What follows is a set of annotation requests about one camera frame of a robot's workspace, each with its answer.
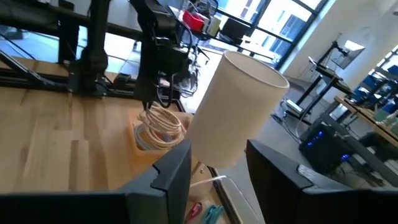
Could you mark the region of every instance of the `floor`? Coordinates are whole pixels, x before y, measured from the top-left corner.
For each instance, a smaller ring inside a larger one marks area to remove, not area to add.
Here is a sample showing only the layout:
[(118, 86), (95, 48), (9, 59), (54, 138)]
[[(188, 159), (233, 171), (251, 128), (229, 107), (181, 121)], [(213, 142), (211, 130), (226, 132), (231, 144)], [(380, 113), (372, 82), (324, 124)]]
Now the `floor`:
[[(18, 40), (18, 44), (21, 47), (25, 48), (26, 51), (32, 53), (34, 57), (39, 60), (45, 60), (48, 62), (56, 62), (57, 61), (57, 39), (45, 37), (47, 40), (43, 42), (43, 36), (39, 34), (30, 34), (30, 37), (26, 40)], [(132, 40), (120, 39), (119, 37), (115, 37), (113, 35), (107, 35), (106, 41), (106, 51), (110, 55), (109, 57), (109, 67), (108, 70), (110, 72), (123, 72), (131, 75), (136, 75), (139, 68), (139, 52), (140, 48), (138, 46), (136, 51), (132, 50), (132, 45), (134, 42)], [(85, 30), (82, 29), (80, 32), (79, 38), (79, 47), (77, 57), (80, 56), (80, 52), (82, 48), (85, 46)], [(11, 47), (5, 40), (0, 40), (0, 49), (5, 50), (7, 53), (11, 55), (19, 55), (14, 47)], [(203, 95), (206, 92), (206, 88), (211, 81), (211, 78), (218, 66), (219, 61), (221, 60), (220, 54), (215, 54), (212, 52), (206, 52), (207, 55), (211, 58), (211, 60), (206, 64), (206, 60), (204, 57), (199, 58), (199, 64), (202, 66), (200, 70), (199, 76), (199, 86), (196, 93), (190, 98), (183, 98), (182, 103), (188, 112), (194, 113), (198, 108)], [(309, 86), (309, 83), (301, 82), (300, 80), (290, 80), (291, 88), (287, 93), (286, 98), (291, 99), (293, 101), (297, 101), (302, 95), (303, 91)], [(310, 102), (310, 97), (308, 97), (303, 105), (306, 106)], [(328, 103), (321, 100), (319, 104), (317, 104), (313, 111), (312, 115), (309, 117), (310, 121), (314, 121), (317, 116), (328, 106)], [(288, 116), (285, 119), (289, 129), (291, 132), (300, 135), (303, 131), (307, 129), (305, 124), (298, 124), (296, 119)], [(351, 124), (351, 134), (355, 137), (360, 137), (366, 134), (368, 131), (371, 131), (371, 127), (369, 127), (364, 122), (357, 120)], [(281, 125), (279, 125), (276, 121), (270, 118), (266, 121), (257, 137), (257, 140), (268, 145), (269, 147), (285, 154), (287, 157), (301, 163), (305, 166), (309, 166), (306, 159), (301, 155), (298, 150), (298, 142), (294, 139), (287, 130), (285, 130)], [(392, 169), (396, 169), (398, 165), (394, 161), (389, 161), (389, 166)], [(356, 175), (349, 174), (349, 166), (344, 167), (347, 170), (347, 176), (344, 177), (344, 180), (339, 179), (344, 182), (346, 185), (349, 185), (353, 188), (366, 188), (369, 187), (367, 183), (364, 182), (363, 179), (359, 178)], [(246, 164), (245, 157), (240, 158), (240, 160), (236, 163), (234, 167), (229, 169), (221, 169), (219, 170), (221, 175), (227, 175), (233, 182), (236, 184), (239, 191), (242, 193), (243, 197), (240, 196), (240, 201), (237, 203), (239, 206), (247, 205), (245, 209), (250, 210), (250, 207), (254, 210), (254, 213), (257, 215), (259, 219), (259, 223), (264, 223), (264, 219), (261, 215), (261, 210), (258, 206), (257, 198), (255, 196), (254, 190), (252, 188), (248, 174), (248, 168)], [(230, 194), (232, 195), (240, 195), (238, 190), (232, 191), (230, 190)]]

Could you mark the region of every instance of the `white paper lampshade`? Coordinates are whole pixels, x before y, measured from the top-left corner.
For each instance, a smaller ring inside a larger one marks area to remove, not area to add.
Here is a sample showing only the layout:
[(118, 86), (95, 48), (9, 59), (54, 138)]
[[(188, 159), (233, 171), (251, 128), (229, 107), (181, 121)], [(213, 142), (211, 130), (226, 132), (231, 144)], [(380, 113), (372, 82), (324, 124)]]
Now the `white paper lampshade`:
[(233, 166), (288, 89), (261, 61), (225, 52), (187, 131), (193, 155), (214, 168)]

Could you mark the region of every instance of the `computer tower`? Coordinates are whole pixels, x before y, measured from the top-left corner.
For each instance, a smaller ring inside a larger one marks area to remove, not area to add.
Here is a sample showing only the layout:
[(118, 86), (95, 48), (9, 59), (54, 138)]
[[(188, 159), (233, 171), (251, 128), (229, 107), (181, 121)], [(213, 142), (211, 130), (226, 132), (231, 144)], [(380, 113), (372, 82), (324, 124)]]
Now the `computer tower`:
[(352, 155), (348, 143), (332, 126), (318, 123), (301, 137), (300, 152), (320, 174), (333, 172)]

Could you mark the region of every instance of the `wooden desk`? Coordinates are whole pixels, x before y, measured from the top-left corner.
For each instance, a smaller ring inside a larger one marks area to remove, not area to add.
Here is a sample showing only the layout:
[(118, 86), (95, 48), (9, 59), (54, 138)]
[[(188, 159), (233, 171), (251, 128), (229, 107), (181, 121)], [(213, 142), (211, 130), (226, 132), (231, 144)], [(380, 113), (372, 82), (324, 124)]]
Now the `wooden desk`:
[[(56, 64), (19, 60), (36, 72), (68, 74)], [(141, 107), (137, 100), (1, 87), (0, 193), (118, 189), (151, 165), (134, 162), (127, 133), (127, 112)], [(192, 183), (212, 178), (201, 169)], [(214, 187), (204, 200), (221, 205)], [(225, 212), (220, 223), (231, 223)]]
[(356, 113), (356, 115), (359, 118), (365, 121), (368, 125), (372, 126), (375, 132), (380, 134), (391, 144), (395, 145), (395, 147), (398, 147), (398, 136), (394, 134), (390, 129), (386, 129), (383, 126), (376, 124), (376, 120), (373, 117), (374, 116), (373, 111), (369, 109), (360, 108), (358, 106), (354, 106), (338, 96), (335, 97), (335, 101), (345, 106), (350, 112)]

